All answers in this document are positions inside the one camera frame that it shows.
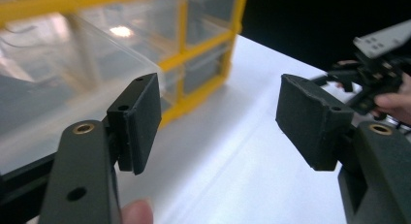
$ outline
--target finger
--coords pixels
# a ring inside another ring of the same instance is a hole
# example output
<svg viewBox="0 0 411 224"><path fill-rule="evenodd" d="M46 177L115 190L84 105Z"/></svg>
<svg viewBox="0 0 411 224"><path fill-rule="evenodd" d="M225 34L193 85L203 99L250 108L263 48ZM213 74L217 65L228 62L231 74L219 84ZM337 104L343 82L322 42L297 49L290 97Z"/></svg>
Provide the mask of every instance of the finger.
<svg viewBox="0 0 411 224"><path fill-rule="evenodd" d="M374 102L382 109L411 107L410 96L396 93L378 95L375 97Z"/></svg>
<svg viewBox="0 0 411 224"><path fill-rule="evenodd" d="M381 113L392 114L394 112L395 112L395 110L393 110L393 109L383 109L383 108L377 107L374 111L371 112L371 114L373 114L373 113L376 113L376 114L381 114Z"/></svg>
<svg viewBox="0 0 411 224"><path fill-rule="evenodd" d="M150 202L138 200L121 210L124 224L153 224L154 217Z"/></svg>
<svg viewBox="0 0 411 224"><path fill-rule="evenodd" d="M411 77L407 74L402 74L402 85L398 93L410 94L411 93Z"/></svg>
<svg viewBox="0 0 411 224"><path fill-rule="evenodd" d="M371 113L371 115L376 116L376 117L380 116L380 114L381 114L381 112L378 111L378 110L373 110L373 111L371 111L371 112L369 112L369 113Z"/></svg>
<svg viewBox="0 0 411 224"><path fill-rule="evenodd" d="M338 61L337 64L340 66L344 66L344 65L348 65L348 64L356 64L358 63L358 61L356 60L342 60L342 61Z"/></svg>

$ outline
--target screw hole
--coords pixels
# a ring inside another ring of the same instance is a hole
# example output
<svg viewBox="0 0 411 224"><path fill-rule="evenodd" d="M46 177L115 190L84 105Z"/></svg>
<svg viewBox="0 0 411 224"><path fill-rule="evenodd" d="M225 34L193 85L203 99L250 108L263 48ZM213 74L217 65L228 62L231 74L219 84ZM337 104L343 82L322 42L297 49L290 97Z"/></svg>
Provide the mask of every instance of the screw hole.
<svg viewBox="0 0 411 224"><path fill-rule="evenodd" d="M80 200L87 193L87 190L84 187L78 187L73 189L69 194L67 194L67 200L69 202L76 202Z"/></svg>
<svg viewBox="0 0 411 224"><path fill-rule="evenodd" d="M391 135L393 133L393 131L391 129L389 129L388 127L385 127L383 125L379 125L379 124L372 124L369 126L369 128L380 135Z"/></svg>
<svg viewBox="0 0 411 224"><path fill-rule="evenodd" d="M93 129L94 129L93 124L85 123L85 124L81 124L81 125L76 126L74 128L73 132L75 134L86 134L88 132L91 132Z"/></svg>
<svg viewBox="0 0 411 224"><path fill-rule="evenodd" d="M120 106L120 107L118 107L118 109L120 110L120 111L126 111L126 110L128 110L128 106Z"/></svg>

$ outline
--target white table surface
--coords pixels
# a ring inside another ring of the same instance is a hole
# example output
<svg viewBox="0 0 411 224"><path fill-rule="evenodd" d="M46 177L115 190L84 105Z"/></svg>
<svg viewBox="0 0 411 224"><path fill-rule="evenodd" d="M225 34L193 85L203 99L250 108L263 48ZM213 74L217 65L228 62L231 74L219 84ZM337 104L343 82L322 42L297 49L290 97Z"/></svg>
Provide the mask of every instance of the white table surface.
<svg viewBox="0 0 411 224"><path fill-rule="evenodd" d="M345 223L339 166L314 172L275 122L280 76L323 73L242 37L232 62L222 88L159 131L141 175L118 174L121 204L149 198L155 223Z"/></svg>

